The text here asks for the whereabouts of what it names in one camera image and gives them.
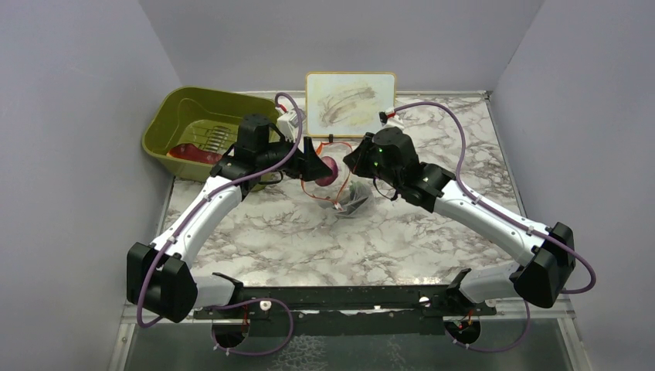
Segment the clear zip bag orange zipper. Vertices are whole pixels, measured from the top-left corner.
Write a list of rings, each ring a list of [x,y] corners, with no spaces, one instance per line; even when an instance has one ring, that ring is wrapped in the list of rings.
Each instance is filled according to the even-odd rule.
[[[347,141],[335,141],[332,143],[322,141],[316,148],[316,152],[321,159],[332,168],[334,174],[330,178],[323,178],[312,182],[300,182],[300,187],[305,195],[313,199],[326,213],[334,215],[337,219],[358,218],[343,216],[341,214],[341,211],[343,210],[342,203],[348,196],[348,187],[352,182],[368,183],[350,173],[346,164],[343,163],[343,158],[351,153],[353,149],[353,145]],[[372,205],[367,213],[371,211],[373,201],[374,195],[372,198]]]

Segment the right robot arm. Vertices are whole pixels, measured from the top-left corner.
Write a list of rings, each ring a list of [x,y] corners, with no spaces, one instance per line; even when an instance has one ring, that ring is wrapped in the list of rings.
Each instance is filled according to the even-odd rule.
[[[506,220],[484,205],[489,199],[470,198],[456,176],[435,164],[421,162],[412,139],[398,128],[367,133],[344,163],[361,178],[388,183],[407,203],[467,226],[513,258],[497,267],[462,270],[449,285],[446,306],[463,315],[475,305],[499,298],[522,298],[550,308],[575,268],[575,258],[559,247],[573,241],[563,223],[553,227],[527,220],[505,208]]]

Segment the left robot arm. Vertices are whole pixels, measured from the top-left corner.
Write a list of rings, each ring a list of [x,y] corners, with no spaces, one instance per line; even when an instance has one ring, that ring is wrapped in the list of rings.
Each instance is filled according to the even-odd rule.
[[[332,174],[314,150],[312,140],[281,136],[270,140],[277,126],[261,114],[246,115],[235,143],[214,165],[200,193],[180,217],[149,244],[135,243],[127,253],[127,300],[137,307],[137,323],[147,328],[144,311],[180,322],[195,308],[214,307],[230,318],[242,310],[239,282],[212,274],[196,279],[195,257],[220,222],[271,172],[304,181]]]

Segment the framed painting on stand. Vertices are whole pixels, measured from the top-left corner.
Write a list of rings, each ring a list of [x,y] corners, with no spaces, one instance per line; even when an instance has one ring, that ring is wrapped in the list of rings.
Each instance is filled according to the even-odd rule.
[[[392,72],[309,72],[304,133],[312,138],[360,138],[380,130],[379,113],[395,105]]]

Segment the olive green plastic bin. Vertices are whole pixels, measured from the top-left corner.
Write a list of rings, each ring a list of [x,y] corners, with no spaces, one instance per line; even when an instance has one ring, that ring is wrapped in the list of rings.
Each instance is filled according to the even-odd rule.
[[[270,99],[204,87],[180,87],[161,103],[142,135],[144,151],[174,177],[203,183],[212,166],[168,156],[182,144],[223,154],[237,139],[239,123],[248,114],[262,114],[275,122],[280,116]]]

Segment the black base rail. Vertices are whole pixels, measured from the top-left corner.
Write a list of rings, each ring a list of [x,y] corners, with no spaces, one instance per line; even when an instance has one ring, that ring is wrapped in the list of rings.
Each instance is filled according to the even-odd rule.
[[[250,287],[235,309],[203,308],[195,320],[219,333],[253,337],[292,335],[444,335],[444,319],[495,315],[486,304],[462,307],[445,284],[404,286]]]

